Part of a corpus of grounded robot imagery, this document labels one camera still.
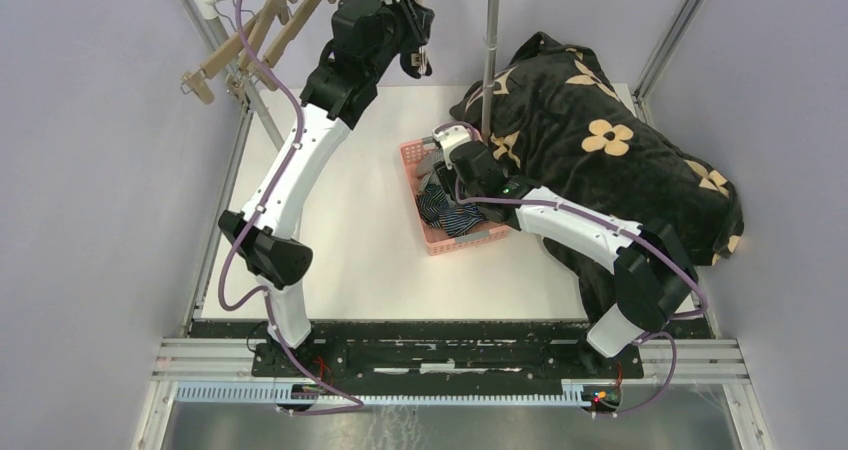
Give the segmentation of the wooden hanger of grey underwear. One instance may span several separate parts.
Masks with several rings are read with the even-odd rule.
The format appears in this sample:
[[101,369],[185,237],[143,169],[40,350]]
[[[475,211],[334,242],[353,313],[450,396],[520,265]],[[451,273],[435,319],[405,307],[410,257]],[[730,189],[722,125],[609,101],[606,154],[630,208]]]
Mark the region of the wooden hanger of grey underwear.
[[[260,61],[273,69],[282,58],[287,46],[300,34],[319,4],[336,3],[337,0],[266,0],[248,34],[248,43],[255,51],[265,48]],[[277,21],[282,29],[265,45],[272,25]]]

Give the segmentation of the grey striped underwear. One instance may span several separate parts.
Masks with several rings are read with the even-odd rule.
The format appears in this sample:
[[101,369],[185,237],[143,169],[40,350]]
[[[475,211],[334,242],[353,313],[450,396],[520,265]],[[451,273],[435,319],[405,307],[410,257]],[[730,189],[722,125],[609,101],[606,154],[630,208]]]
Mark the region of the grey striped underwear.
[[417,164],[415,175],[419,181],[417,195],[423,195],[428,188],[436,188],[442,191],[449,201],[455,201],[457,174],[446,163],[441,149],[427,153]]

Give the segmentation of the navy striped underwear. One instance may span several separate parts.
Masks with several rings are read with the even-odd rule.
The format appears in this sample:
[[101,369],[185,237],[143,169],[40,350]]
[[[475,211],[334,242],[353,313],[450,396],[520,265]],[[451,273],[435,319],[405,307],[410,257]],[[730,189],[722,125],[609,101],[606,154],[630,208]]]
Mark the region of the navy striped underwear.
[[423,223],[444,231],[449,238],[464,236],[488,221],[476,205],[453,203],[436,188],[417,195],[415,203]]

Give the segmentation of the wooden hanger of black underwear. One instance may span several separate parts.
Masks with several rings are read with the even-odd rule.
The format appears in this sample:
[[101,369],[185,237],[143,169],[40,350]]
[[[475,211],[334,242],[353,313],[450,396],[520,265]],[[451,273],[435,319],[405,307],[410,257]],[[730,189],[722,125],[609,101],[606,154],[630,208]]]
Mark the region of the wooden hanger of black underwear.
[[425,12],[423,0],[413,0],[413,2],[416,20],[421,27],[423,44],[411,54],[411,65],[420,77],[430,76],[432,74],[432,67],[426,50],[430,38],[430,20]]

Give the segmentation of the wooden hanger of navy underwear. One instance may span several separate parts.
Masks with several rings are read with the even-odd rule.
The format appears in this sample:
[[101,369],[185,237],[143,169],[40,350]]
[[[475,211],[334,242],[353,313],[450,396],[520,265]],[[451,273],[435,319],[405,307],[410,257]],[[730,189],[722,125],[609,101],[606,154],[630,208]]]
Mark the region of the wooden hanger of navy underwear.
[[[261,61],[270,70],[279,61],[287,46],[281,38],[294,23],[289,4],[297,2],[298,0],[266,0],[263,7],[251,16],[243,27],[249,48],[258,52],[264,46],[267,47],[261,56]],[[225,57],[224,65],[234,65],[234,70],[225,78],[225,81],[228,91],[237,99],[242,101],[246,99],[246,87],[249,81],[258,81],[270,91],[279,89],[279,86],[249,57],[236,29],[233,29],[233,33],[219,46],[218,50]]]

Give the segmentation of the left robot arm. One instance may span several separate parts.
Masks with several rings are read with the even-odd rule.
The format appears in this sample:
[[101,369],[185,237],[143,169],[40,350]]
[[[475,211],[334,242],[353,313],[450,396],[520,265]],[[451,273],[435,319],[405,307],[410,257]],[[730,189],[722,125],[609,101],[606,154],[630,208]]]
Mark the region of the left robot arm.
[[231,244],[225,263],[241,258],[255,275],[269,312],[269,333],[280,345],[276,362],[291,376],[307,374],[314,349],[302,280],[312,250],[297,241],[303,205],[332,154],[377,97],[377,85],[396,59],[409,62],[430,37],[434,12],[416,0],[340,0],[332,37],[309,74],[296,121],[283,149],[239,212],[225,211],[218,227]]

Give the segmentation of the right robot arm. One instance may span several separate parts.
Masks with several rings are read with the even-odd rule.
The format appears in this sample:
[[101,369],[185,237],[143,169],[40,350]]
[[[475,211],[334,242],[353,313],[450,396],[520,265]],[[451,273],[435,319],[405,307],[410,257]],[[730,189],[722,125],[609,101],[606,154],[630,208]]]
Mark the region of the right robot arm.
[[563,245],[606,270],[611,307],[593,323],[577,354],[581,370],[603,377],[628,345],[663,330],[688,295],[699,290],[694,265],[667,224],[642,224],[601,214],[521,175],[507,176],[480,141],[442,147],[459,203],[491,222]]

